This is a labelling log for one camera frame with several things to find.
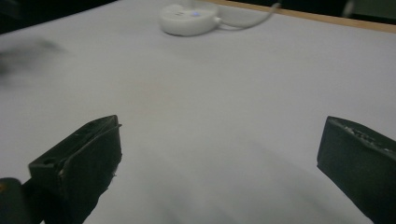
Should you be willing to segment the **white round device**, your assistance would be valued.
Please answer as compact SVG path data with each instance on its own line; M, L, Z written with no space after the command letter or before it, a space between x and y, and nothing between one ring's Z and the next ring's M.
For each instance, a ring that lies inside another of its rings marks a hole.
M159 24L169 35L202 35L219 25L219 7L208 2L183 0L164 7L159 14Z

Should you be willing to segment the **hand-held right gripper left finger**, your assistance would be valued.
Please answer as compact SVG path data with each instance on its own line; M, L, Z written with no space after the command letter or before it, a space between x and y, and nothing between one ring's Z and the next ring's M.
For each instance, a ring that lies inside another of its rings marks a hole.
M115 115L88 122L29 164L46 224L82 224L121 161Z

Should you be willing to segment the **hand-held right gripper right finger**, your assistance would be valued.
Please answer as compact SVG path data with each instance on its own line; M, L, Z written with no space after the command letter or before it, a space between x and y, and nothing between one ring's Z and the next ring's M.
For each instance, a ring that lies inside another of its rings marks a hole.
M328 117L317 162L374 224L396 224L396 141L357 122Z

